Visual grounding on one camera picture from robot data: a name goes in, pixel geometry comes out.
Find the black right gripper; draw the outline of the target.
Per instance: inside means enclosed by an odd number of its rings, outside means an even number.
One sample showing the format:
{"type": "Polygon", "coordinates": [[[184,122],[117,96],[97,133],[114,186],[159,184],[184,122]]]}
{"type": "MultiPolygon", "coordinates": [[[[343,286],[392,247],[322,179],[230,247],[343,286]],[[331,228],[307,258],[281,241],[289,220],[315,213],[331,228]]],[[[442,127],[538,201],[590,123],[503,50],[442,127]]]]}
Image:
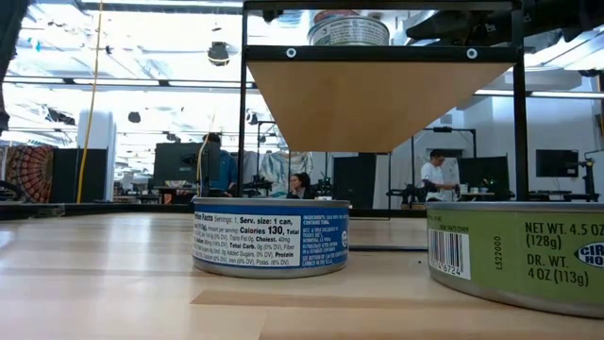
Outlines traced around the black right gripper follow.
{"type": "MultiPolygon", "coordinates": [[[[406,30],[408,37],[420,41],[439,39],[451,43],[464,41],[471,33],[476,17],[471,11],[437,11],[435,14],[406,30]]],[[[478,45],[509,43],[512,39],[512,16],[507,11],[493,11],[479,15],[476,28],[478,45]]]]}

